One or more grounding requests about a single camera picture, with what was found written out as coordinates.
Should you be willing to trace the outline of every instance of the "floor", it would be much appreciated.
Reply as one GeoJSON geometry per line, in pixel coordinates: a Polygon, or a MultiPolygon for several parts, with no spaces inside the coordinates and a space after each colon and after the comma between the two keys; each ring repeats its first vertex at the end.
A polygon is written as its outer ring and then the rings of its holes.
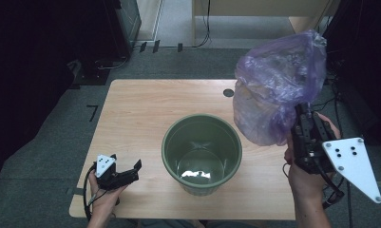
{"type": "MultiPolygon", "coordinates": [[[[192,1],[137,0],[143,25],[138,45],[160,40],[160,47],[192,47],[192,1]]],[[[207,34],[207,16],[196,17],[196,42],[199,45],[207,34]]],[[[321,27],[325,27],[327,18],[321,27]]],[[[209,17],[210,39],[203,48],[253,48],[266,41],[294,34],[287,17],[220,16],[209,17]]]]}

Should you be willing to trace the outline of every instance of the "gray carpet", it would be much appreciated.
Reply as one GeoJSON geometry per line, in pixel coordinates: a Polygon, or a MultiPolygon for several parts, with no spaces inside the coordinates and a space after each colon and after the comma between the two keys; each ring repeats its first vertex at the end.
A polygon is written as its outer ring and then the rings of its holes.
{"type": "MultiPolygon", "coordinates": [[[[0,175],[0,228],[85,227],[85,218],[72,218],[68,208],[81,174],[110,82],[115,79],[233,79],[238,58],[247,49],[160,48],[135,51],[124,66],[110,72],[106,85],[68,90],[48,116],[37,137],[8,159],[0,175]],[[92,107],[98,111],[92,122],[92,107]]],[[[332,98],[325,85],[317,103],[332,98]]],[[[358,136],[348,111],[339,105],[345,137],[358,136]]],[[[322,111],[335,120],[333,103],[322,111]]],[[[381,181],[381,145],[368,144],[375,176],[381,181]]],[[[347,198],[328,209],[333,227],[349,227],[347,198]]],[[[381,227],[381,204],[352,187],[353,227],[381,227]]],[[[114,219],[109,227],[134,227],[114,219]]],[[[295,227],[294,221],[269,221],[268,227],[295,227]]]]}

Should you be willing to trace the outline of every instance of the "black cable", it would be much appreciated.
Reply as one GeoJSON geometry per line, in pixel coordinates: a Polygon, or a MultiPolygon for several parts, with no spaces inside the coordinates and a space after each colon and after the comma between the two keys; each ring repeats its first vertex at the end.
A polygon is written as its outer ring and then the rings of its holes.
{"type": "Polygon", "coordinates": [[[86,204],[86,185],[88,182],[89,174],[94,169],[95,169],[95,164],[92,164],[92,166],[89,168],[88,172],[86,173],[86,178],[84,179],[84,188],[83,188],[84,211],[86,212],[86,218],[88,219],[88,221],[90,221],[91,213],[90,213],[89,205],[86,204]]]}
{"type": "MultiPolygon", "coordinates": [[[[211,0],[208,0],[208,8],[207,8],[207,16],[206,16],[207,19],[205,20],[205,16],[204,15],[202,16],[202,21],[204,22],[204,25],[207,28],[207,33],[205,34],[205,37],[202,40],[202,42],[197,46],[183,46],[182,48],[199,48],[199,47],[204,46],[208,42],[208,40],[211,41],[211,37],[210,37],[210,11],[211,11],[211,0]]],[[[178,48],[178,47],[173,47],[173,46],[161,47],[160,46],[159,48],[178,48]]]]}
{"type": "Polygon", "coordinates": [[[92,205],[96,200],[98,200],[99,198],[101,198],[102,196],[104,196],[106,193],[107,193],[107,190],[104,191],[99,197],[97,197],[97,198],[95,198],[94,200],[92,200],[92,201],[88,204],[88,206],[92,205]]]}
{"type": "MultiPolygon", "coordinates": [[[[337,123],[338,123],[338,129],[340,131],[340,135],[341,135],[341,139],[343,138],[343,129],[342,129],[342,125],[341,125],[341,122],[339,120],[339,113],[338,113],[338,105],[337,105],[337,98],[334,100],[334,111],[335,111],[335,117],[337,119],[337,123]]],[[[352,202],[351,202],[351,184],[349,181],[347,181],[347,205],[348,205],[348,219],[349,219],[349,223],[350,223],[350,228],[353,228],[353,223],[352,223],[352,202]]]]}
{"type": "Polygon", "coordinates": [[[363,8],[364,8],[364,0],[361,0],[361,9],[359,10],[358,23],[357,23],[357,27],[358,27],[358,29],[356,30],[355,37],[354,37],[353,40],[350,42],[350,44],[349,44],[348,46],[343,47],[343,48],[340,48],[340,49],[338,49],[338,50],[327,51],[327,54],[336,53],[336,52],[343,51],[343,50],[345,50],[345,49],[351,48],[352,45],[353,45],[353,43],[355,43],[355,42],[358,40],[359,29],[360,29],[360,25],[361,25],[361,17],[362,17],[362,11],[363,11],[363,8]]]}
{"type": "Polygon", "coordinates": [[[351,204],[351,184],[349,181],[347,181],[347,203],[348,203],[348,221],[350,222],[350,228],[353,228],[352,204],[351,204]]]}
{"type": "Polygon", "coordinates": [[[313,110],[313,111],[321,111],[321,110],[323,110],[323,109],[326,107],[326,105],[327,105],[329,102],[333,101],[334,99],[335,99],[335,97],[329,99],[329,100],[326,101],[325,103],[322,103],[322,104],[314,104],[314,105],[312,105],[312,107],[322,106],[322,107],[320,107],[319,109],[316,109],[316,110],[313,110]]]}
{"type": "Polygon", "coordinates": [[[198,46],[192,46],[192,48],[199,48],[207,43],[208,40],[211,40],[210,37],[210,10],[211,10],[211,0],[208,0],[208,9],[207,9],[207,22],[205,22],[204,16],[202,16],[202,20],[204,25],[207,28],[207,33],[205,34],[204,40],[198,46]]]}
{"type": "MultiPolygon", "coordinates": [[[[344,178],[341,178],[340,182],[338,183],[337,185],[337,188],[339,188],[341,186],[341,184],[344,182],[344,178]]],[[[332,199],[335,195],[335,192],[332,192],[332,194],[329,196],[329,199],[332,199]]]]}
{"type": "Polygon", "coordinates": [[[326,172],[323,170],[320,164],[319,158],[314,158],[314,163],[316,164],[320,176],[323,178],[325,182],[334,190],[334,193],[332,194],[332,198],[328,198],[326,201],[323,202],[323,208],[327,209],[329,206],[339,202],[343,197],[344,193],[332,182],[332,180],[327,176],[326,172]]]}
{"type": "MultiPolygon", "coordinates": [[[[125,64],[125,62],[127,62],[128,58],[124,57],[124,61],[116,61],[116,62],[121,62],[120,64],[118,64],[117,66],[98,66],[98,69],[115,69],[115,68],[119,68],[121,66],[123,66],[125,64]]],[[[95,61],[95,65],[97,65],[98,63],[100,63],[102,60],[97,60],[95,61]]]]}
{"type": "Polygon", "coordinates": [[[284,173],[285,177],[288,178],[288,174],[285,172],[285,166],[287,165],[288,163],[284,163],[284,165],[282,165],[282,172],[284,173]]]}

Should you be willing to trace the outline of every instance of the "plastic bag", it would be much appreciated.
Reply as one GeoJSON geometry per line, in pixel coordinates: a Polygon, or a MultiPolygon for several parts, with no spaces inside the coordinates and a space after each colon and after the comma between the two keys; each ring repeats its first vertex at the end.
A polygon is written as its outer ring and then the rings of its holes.
{"type": "Polygon", "coordinates": [[[258,145],[283,145],[295,106],[311,103],[326,78],[326,40],[314,30],[251,49],[238,60],[235,124],[258,145]]]}

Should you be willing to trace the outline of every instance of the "hand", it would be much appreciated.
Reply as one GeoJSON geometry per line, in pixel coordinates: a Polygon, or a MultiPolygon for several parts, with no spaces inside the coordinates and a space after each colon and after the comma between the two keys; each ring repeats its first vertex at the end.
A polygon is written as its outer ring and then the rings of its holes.
{"type": "MultiPolygon", "coordinates": [[[[332,121],[326,116],[317,114],[321,120],[329,122],[334,135],[339,139],[340,132],[332,121]]],[[[294,196],[297,227],[331,227],[322,207],[323,186],[326,182],[320,175],[308,174],[294,165],[294,145],[291,134],[287,137],[287,144],[284,159],[291,165],[288,182],[294,196]]]]}
{"type": "Polygon", "coordinates": [[[105,193],[105,190],[99,189],[94,171],[89,174],[89,183],[91,195],[96,193],[96,200],[92,203],[92,217],[87,227],[106,227],[112,216],[116,201],[128,185],[105,193]]]}

